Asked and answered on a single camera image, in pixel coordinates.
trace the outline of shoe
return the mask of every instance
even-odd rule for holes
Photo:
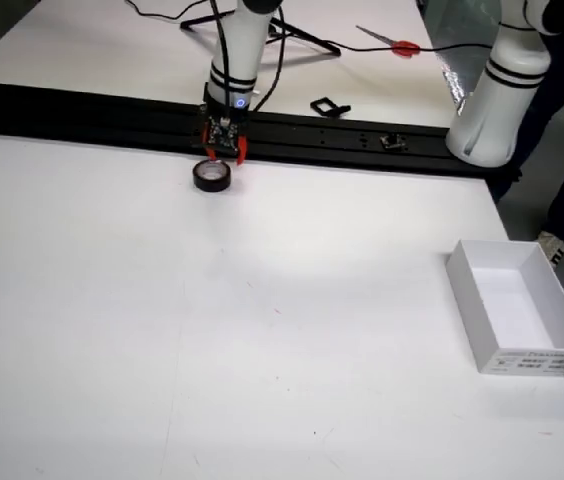
[[[555,269],[564,258],[564,242],[549,232],[540,232],[537,242],[542,251]]]

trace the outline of black tape roll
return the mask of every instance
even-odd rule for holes
[[[221,192],[231,185],[231,168],[221,160],[204,160],[193,167],[193,183],[204,192]]]

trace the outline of cable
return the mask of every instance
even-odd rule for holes
[[[409,48],[409,47],[379,47],[379,48],[355,48],[349,47],[348,45],[342,45],[341,43],[334,42],[333,40],[324,40],[326,43],[330,43],[336,47],[349,50],[351,52],[387,52],[390,50],[414,50],[416,52],[442,52],[444,50],[453,50],[454,48],[493,48],[493,45],[487,45],[486,43],[456,43],[454,45],[447,45],[445,47],[438,48]]]
[[[229,49],[226,46],[226,37],[224,35],[224,27],[222,26],[222,18],[220,17],[220,10],[218,9],[218,4],[216,0],[209,0],[211,2],[211,10],[213,10],[213,16],[215,17],[215,23],[218,26],[218,35],[220,37],[220,47],[222,49],[222,63],[224,67],[224,107],[225,116],[229,118],[231,114],[231,93],[229,88],[231,88],[231,75],[229,73]]]
[[[135,13],[137,13],[138,15],[140,15],[141,17],[147,17],[147,18],[161,18],[162,20],[171,20],[171,21],[177,21],[179,19],[181,19],[186,12],[188,12],[189,10],[191,10],[193,7],[197,6],[197,5],[201,5],[203,3],[206,3],[208,0],[197,0],[196,2],[193,2],[191,5],[189,5],[188,7],[186,7],[184,10],[182,10],[178,15],[176,15],[175,17],[171,17],[169,15],[163,15],[161,13],[148,13],[148,12],[143,12],[142,10],[140,10],[140,7],[138,7],[133,0],[124,0],[125,3],[131,5],[131,7],[133,7],[133,10],[135,10]]]
[[[258,103],[255,108],[253,109],[254,112],[258,112],[263,106],[264,104],[267,102],[267,100],[269,98],[271,98],[271,95],[273,95],[273,92],[275,91],[275,88],[278,86],[278,82],[280,81],[280,75],[282,74],[282,64],[284,63],[284,50],[286,47],[286,39],[288,36],[286,34],[286,24],[284,23],[284,12],[282,11],[282,7],[280,6],[278,8],[278,14],[280,15],[280,23],[281,23],[281,28],[282,28],[282,35],[281,35],[281,42],[280,43],[280,56],[278,57],[278,68],[275,71],[275,78],[273,79],[273,83],[271,84],[271,88],[269,88],[269,91],[266,92],[266,95],[264,95],[264,97],[262,97],[262,100],[260,100],[260,103]]]

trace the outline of open cardboard box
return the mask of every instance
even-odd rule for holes
[[[537,243],[461,241],[447,272],[480,372],[564,376],[564,290]]]

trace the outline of small black bracket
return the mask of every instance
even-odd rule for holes
[[[329,110],[323,110],[320,108],[321,105],[327,105]],[[351,105],[342,105],[339,107],[328,97],[311,102],[311,108],[323,117],[328,118],[340,118],[342,114],[351,111]]]

